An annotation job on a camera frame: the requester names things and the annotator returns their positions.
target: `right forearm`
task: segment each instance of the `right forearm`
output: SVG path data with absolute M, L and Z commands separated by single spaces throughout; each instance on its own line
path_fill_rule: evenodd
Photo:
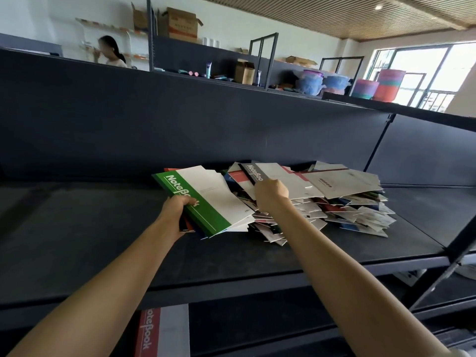
M 446 351 L 375 277 L 290 202 L 279 203 L 271 215 L 357 356 L 429 357 Z

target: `ceiling beam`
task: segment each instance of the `ceiling beam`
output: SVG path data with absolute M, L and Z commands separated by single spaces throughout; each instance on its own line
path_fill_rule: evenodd
M 452 19 L 451 17 L 445 16 L 438 11 L 432 10 L 429 7 L 426 7 L 418 2 L 412 0 L 383 0 L 392 5 L 397 5 L 402 8 L 406 8 L 409 11 L 415 12 L 417 14 L 428 17 L 429 19 L 444 24 L 455 30 L 466 30 L 469 28 L 469 25 L 465 23 Z

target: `window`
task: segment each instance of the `window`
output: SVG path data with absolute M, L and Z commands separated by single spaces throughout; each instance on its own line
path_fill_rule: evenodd
M 444 112 L 476 62 L 476 42 L 378 50 L 366 75 L 405 70 L 395 103 Z

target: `left hand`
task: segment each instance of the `left hand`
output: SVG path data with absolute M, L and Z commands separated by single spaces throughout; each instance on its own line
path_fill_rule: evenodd
M 172 198 L 167 198 L 162 211 L 160 212 L 154 224 L 158 225 L 167 236 L 173 238 L 175 242 L 184 233 L 180 232 L 179 220 L 183 212 L 183 207 L 186 205 L 194 205 L 197 202 L 195 198 L 183 195 L 174 195 Z

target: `person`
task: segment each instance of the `person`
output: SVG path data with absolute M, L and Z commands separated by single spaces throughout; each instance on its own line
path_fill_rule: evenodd
M 106 35 L 99 40 L 99 50 L 94 49 L 94 62 L 98 63 L 101 53 L 108 59 L 106 65 L 127 67 L 126 58 L 119 52 L 119 47 L 112 36 Z
M 308 223 L 278 180 L 258 182 L 258 207 L 277 221 L 312 287 L 359 357 L 469 356 L 450 352 L 380 282 Z M 106 357 L 122 335 L 165 255 L 181 236 L 184 205 L 174 196 L 119 257 L 56 307 L 8 357 Z

